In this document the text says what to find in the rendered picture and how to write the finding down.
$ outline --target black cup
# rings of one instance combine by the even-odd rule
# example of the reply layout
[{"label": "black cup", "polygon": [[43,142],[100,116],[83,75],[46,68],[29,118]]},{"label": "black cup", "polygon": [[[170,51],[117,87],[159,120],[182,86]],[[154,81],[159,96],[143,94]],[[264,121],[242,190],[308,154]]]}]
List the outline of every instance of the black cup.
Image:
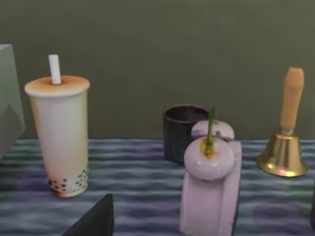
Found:
[{"label": "black cup", "polygon": [[199,121],[208,119],[206,109],[191,105],[175,105],[163,112],[164,157],[168,161],[184,164],[184,154],[193,141],[192,127]]}]

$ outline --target cup rim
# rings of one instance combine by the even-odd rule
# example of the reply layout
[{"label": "cup rim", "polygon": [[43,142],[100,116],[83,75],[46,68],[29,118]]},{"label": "cup rim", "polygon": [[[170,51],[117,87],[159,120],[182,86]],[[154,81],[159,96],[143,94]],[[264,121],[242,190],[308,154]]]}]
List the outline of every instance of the cup rim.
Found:
[{"label": "cup rim", "polygon": [[203,111],[205,111],[208,115],[209,115],[209,111],[207,111],[204,107],[202,106],[199,106],[199,105],[194,105],[194,104],[176,104],[176,105],[173,105],[173,106],[170,106],[166,109],[164,109],[163,111],[163,117],[167,120],[170,120],[172,122],[176,122],[176,123],[184,123],[184,124],[190,124],[190,123],[196,123],[198,122],[198,120],[196,121],[189,121],[189,120],[178,120],[178,119],[173,119],[169,116],[166,115],[167,111],[173,109],[173,108],[176,108],[176,107],[194,107],[194,108],[198,108],[198,109],[201,109]]}]

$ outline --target green stem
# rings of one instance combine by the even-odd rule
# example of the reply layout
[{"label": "green stem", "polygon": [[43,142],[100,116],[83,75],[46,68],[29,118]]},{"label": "green stem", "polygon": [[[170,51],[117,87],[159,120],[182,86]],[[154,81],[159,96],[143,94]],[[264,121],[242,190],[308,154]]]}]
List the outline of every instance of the green stem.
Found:
[{"label": "green stem", "polygon": [[209,128],[208,128],[208,136],[207,136],[207,142],[206,146],[210,147],[212,145],[212,125],[213,125],[213,119],[216,112],[216,107],[213,107],[209,114]]}]

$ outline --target bell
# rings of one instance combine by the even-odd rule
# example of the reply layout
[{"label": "bell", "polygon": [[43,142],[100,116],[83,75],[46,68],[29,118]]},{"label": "bell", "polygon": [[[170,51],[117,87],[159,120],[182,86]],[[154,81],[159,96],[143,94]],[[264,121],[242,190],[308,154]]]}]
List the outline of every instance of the bell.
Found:
[{"label": "bell", "polygon": [[303,70],[291,67],[284,79],[280,129],[273,132],[265,151],[256,159],[258,167],[265,172],[297,177],[308,169],[301,158],[299,137],[294,131],[303,86]]}]

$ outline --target gray box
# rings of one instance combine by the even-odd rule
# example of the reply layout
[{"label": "gray box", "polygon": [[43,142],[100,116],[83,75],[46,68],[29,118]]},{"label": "gray box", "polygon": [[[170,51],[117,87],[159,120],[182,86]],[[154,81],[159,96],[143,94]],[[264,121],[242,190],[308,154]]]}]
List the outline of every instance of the gray box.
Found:
[{"label": "gray box", "polygon": [[0,159],[25,130],[13,48],[0,44]]}]

